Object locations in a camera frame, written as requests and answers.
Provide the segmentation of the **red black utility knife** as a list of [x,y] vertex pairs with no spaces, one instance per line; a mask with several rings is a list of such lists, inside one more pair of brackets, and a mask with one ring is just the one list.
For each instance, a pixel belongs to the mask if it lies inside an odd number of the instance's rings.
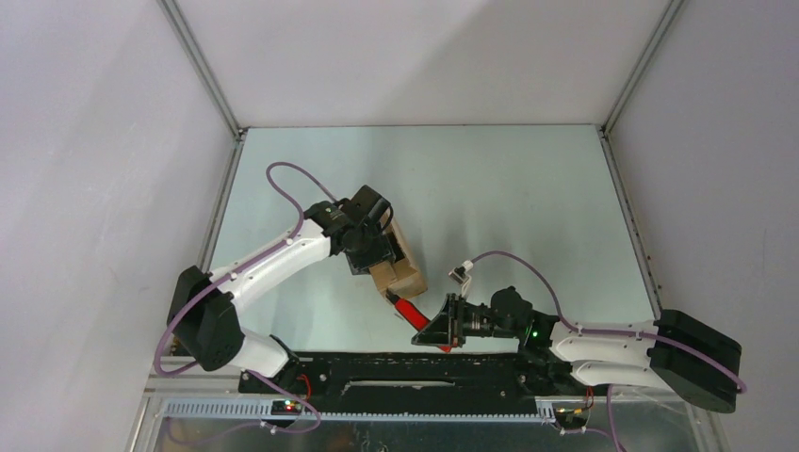
[[409,323],[417,332],[430,325],[431,320],[425,316],[410,300],[387,290],[385,298],[394,307],[397,314]]

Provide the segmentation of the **brown cardboard express box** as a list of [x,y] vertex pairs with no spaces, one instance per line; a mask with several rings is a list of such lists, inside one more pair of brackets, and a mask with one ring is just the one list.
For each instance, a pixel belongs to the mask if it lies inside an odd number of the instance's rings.
[[395,219],[391,220],[385,234],[395,249],[396,257],[393,262],[383,261],[369,269],[378,293],[386,298],[386,293],[391,292],[404,299],[425,293],[427,280]]

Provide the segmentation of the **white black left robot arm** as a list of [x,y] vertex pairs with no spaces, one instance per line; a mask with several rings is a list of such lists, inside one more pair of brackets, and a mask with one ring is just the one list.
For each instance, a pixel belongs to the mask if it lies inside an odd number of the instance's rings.
[[269,290],[308,266],[344,254],[354,275],[366,274],[396,254],[387,236],[391,203],[369,186],[338,201],[317,202],[279,238],[240,261],[178,277],[167,317],[174,337],[206,372],[225,366],[261,375],[275,392],[298,379],[292,351],[276,336],[242,328],[241,315]]

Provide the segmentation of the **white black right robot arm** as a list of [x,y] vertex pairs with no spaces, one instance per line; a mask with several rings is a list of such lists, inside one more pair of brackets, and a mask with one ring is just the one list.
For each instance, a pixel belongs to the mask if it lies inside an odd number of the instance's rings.
[[622,326],[569,328],[534,310],[512,286],[475,305],[448,294],[440,312],[418,329],[415,346],[452,349],[469,337],[515,339],[518,353],[547,384],[571,394],[580,386],[638,386],[670,391],[701,409],[733,413],[742,346],[678,310]]

